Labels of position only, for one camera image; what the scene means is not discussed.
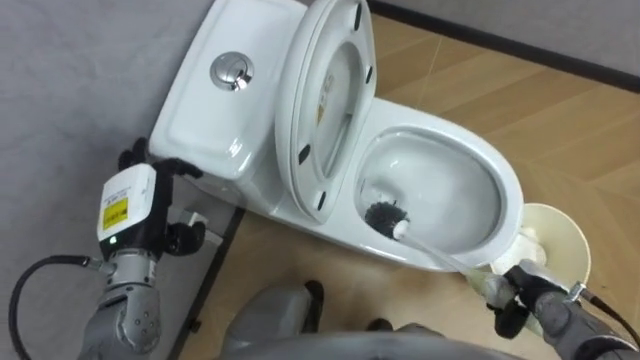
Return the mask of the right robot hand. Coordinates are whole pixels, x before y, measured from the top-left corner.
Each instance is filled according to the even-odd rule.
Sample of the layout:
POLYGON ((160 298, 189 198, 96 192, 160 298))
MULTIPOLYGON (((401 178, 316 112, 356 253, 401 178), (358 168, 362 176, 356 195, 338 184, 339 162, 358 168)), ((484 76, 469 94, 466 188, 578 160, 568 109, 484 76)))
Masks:
POLYGON ((501 276, 506 281, 506 303, 487 305, 494 313, 494 330, 498 336, 514 339, 523 329, 543 337, 544 331, 535 315, 536 301, 546 293, 568 294, 568 288, 551 272, 532 260, 521 260, 501 276))

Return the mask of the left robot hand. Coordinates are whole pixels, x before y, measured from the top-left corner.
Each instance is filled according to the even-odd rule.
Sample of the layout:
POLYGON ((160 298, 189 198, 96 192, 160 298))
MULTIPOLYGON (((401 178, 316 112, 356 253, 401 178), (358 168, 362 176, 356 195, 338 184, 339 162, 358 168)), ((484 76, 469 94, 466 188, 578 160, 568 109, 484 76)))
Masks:
POLYGON ((110 260, 126 249, 138 249, 158 260, 163 254, 188 256, 204 244, 205 225, 171 223, 174 178, 199 179, 204 172, 179 158, 151 161, 148 139, 140 137, 118 157, 118 172, 103 185, 97 239, 110 260))

